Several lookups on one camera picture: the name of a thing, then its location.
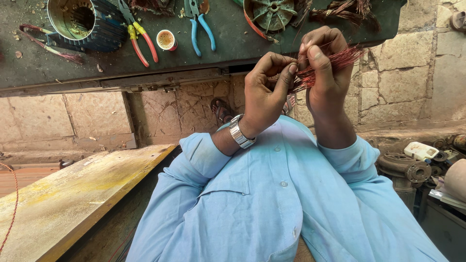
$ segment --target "yellow tape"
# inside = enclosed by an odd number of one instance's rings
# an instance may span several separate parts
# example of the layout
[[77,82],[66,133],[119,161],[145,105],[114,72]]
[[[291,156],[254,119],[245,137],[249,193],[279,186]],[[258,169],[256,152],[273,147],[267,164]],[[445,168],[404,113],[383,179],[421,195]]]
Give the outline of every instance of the yellow tape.
[[140,26],[137,22],[134,22],[133,25],[140,34],[146,33],[144,28],[142,26]]
[[130,39],[137,39],[136,31],[134,31],[134,26],[128,26],[128,33],[130,34]]

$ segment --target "pliers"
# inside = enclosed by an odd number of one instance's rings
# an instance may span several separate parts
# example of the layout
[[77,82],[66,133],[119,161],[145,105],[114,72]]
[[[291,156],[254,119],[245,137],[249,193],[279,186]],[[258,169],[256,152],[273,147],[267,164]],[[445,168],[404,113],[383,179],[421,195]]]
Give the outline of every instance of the pliers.
[[128,5],[123,2],[123,0],[118,0],[118,4],[120,6],[120,11],[123,14],[123,17],[126,19],[128,22],[128,33],[130,34],[130,39],[131,43],[133,44],[134,50],[136,51],[137,56],[139,56],[139,59],[141,62],[146,66],[149,67],[149,63],[147,60],[144,58],[143,54],[141,53],[141,50],[139,49],[139,46],[137,44],[137,36],[136,36],[136,31],[135,29],[143,35],[144,39],[146,40],[147,44],[149,45],[149,48],[151,49],[152,52],[152,57],[154,58],[154,62],[158,62],[158,57],[157,57],[157,52],[155,51],[154,44],[152,43],[151,38],[147,34],[147,32],[144,30],[142,26],[138,24],[134,20],[133,15],[131,14],[130,8]]
[[192,47],[194,47],[194,51],[196,51],[196,54],[200,57],[201,51],[199,51],[199,48],[198,48],[198,40],[197,40],[198,24],[196,22],[196,18],[199,19],[199,23],[202,25],[202,27],[206,30],[207,34],[209,35],[212,51],[215,51],[216,49],[215,40],[213,38],[212,31],[210,30],[209,26],[204,20],[204,14],[199,15],[198,0],[188,0],[188,1],[189,1],[189,6],[191,8],[191,12],[187,12],[187,17],[192,17],[192,19],[190,19],[191,24],[192,24],[192,29],[191,29]]

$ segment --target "cup of tea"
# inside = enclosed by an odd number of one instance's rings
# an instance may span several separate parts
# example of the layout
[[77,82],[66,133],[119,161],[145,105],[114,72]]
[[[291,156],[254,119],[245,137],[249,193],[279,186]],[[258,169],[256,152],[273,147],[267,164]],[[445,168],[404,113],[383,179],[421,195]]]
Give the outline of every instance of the cup of tea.
[[162,30],[157,34],[157,45],[163,50],[173,51],[178,47],[178,42],[172,32]]

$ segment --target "white plastic container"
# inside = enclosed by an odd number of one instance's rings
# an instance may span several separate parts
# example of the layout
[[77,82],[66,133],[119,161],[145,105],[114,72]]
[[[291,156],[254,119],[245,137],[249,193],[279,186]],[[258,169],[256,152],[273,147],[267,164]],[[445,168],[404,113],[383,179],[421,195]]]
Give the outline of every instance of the white plastic container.
[[411,156],[414,153],[415,159],[425,161],[426,159],[434,158],[439,153],[439,150],[423,143],[411,142],[404,149],[404,153],[408,156]]

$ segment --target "silver metal watch strap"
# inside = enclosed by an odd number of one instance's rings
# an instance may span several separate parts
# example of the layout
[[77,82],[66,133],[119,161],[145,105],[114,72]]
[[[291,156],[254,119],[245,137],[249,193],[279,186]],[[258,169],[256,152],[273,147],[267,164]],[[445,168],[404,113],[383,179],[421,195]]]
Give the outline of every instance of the silver metal watch strap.
[[237,115],[233,117],[230,122],[230,134],[232,135],[233,139],[240,145],[241,148],[248,148],[256,142],[256,138],[254,139],[247,139],[240,130],[238,126],[238,121],[244,116],[244,114]]

